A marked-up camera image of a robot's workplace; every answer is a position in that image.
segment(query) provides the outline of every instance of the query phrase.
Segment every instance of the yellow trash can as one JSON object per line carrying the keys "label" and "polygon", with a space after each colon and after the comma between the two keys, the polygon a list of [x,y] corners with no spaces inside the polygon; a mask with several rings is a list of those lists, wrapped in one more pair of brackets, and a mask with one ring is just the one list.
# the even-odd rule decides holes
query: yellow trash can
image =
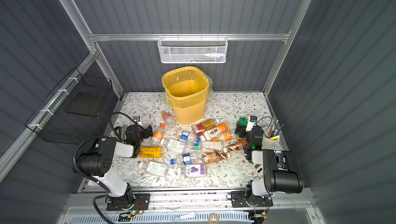
{"label": "yellow trash can", "polygon": [[165,100],[180,124],[188,125],[204,117],[210,82],[200,69],[191,66],[172,70],[162,77]]}

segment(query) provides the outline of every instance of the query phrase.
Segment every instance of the grape picture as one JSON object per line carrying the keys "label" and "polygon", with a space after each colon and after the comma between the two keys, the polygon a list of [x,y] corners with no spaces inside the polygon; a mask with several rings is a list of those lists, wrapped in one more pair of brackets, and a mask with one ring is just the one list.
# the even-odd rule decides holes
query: grape picture
{"label": "grape picture", "polygon": [[196,167],[191,167],[191,172],[198,172],[198,168],[196,168]]}

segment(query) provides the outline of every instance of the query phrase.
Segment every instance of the gray wall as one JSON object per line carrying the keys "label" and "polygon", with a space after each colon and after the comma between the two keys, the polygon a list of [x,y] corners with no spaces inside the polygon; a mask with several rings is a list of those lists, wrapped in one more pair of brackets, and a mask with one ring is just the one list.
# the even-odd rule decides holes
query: gray wall
{"label": "gray wall", "polygon": [[[58,82],[87,55],[57,0],[0,0],[0,154]],[[102,74],[96,63],[89,73]],[[39,138],[32,142],[0,183],[2,223],[56,222],[69,193],[82,180],[71,169],[74,149],[75,145]]]}
{"label": "gray wall", "polygon": [[396,0],[313,0],[270,91],[327,223],[394,223]]}
{"label": "gray wall", "polygon": [[262,90],[282,46],[281,41],[230,41],[226,63],[165,64],[157,42],[99,42],[125,92],[162,92],[162,76],[185,66],[197,67],[213,81],[214,91]]}
{"label": "gray wall", "polygon": [[[300,0],[75,0],[92,33],[285,33]],[[124,91],[163,91],[187,64],[160,62],[156,42],[99,42]],[[262,90],[281,42],[230,42],[225,64],[195,64],[214,90]]]}

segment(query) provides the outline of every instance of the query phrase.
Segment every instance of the roll of tape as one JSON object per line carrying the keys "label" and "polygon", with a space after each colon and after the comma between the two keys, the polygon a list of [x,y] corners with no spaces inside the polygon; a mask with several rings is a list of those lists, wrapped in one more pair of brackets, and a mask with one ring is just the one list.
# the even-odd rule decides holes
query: roll of tape
{"label": "roll of tape", "polygon": [[209,224],[217,224],[217,223],[219,223],[219,217],[217,216],[217,214],[211,213],[209,216]]}

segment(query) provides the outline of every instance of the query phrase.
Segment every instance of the floral tablecloth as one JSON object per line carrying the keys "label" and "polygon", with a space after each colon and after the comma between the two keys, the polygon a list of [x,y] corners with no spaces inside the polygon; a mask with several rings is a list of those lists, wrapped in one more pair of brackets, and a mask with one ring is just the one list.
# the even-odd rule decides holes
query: floral tablecloth
{"label": "floral tablecloth", "polygon": [[[121,112],[129,116],[140,116],[143,127],[152,124],[155,131],[163,122],[161,111],[165,110],[173,114],[172,108],[166,105],[163,100],[164,93],[131,92],[128,93]],[[247,114],[259,118],[270,115],[263,93],[215,92],[207,100],[205,117],[202,121],[210,118],[220,118],[220,121],[225,122],[230,129],[235,129],[236,121],[241,116],[247,116]],[[125,123],[131,124],[126,117],[119,115],[114,125],[122,126]],[[173,129],[167,129],[164,138],[175,137],[178,127],[183,126],[178,124]],[[147,145],[148,142],[149,139],[144,139],[142,146]],[[278,150],[280,147],[280,144],[275,142],[274,144],[267,144],[263,148]],[[171,158],[178,156],[180,154],[167,151],[164,157],[158,160],[169,164]],[[146,174],[139,169],[139,164],[146,160],[150,159],[113,157],[112,167],[132,187],[244,187],[250,180],[257,178],[257,175],[253,172],[252,164],[246,161],[243,152],[231,152],[230,159],[208,164],[208,175],[202,178],[185,178],[173,168],[168,171],[166,177]]]}

